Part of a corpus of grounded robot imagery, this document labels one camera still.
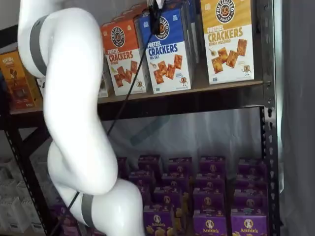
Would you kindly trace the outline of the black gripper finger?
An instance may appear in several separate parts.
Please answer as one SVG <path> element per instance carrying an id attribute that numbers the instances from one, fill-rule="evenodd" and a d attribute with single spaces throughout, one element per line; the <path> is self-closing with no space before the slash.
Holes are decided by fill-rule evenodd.
<path id="1" fill-rule="evenodd" d="M 148 10 L 150 17 L 150 29 L 153 35 L 160 34 L 159 18 L 161 16 L 162 8 L 159 8 L 156 0 L 148 0 Z"/>

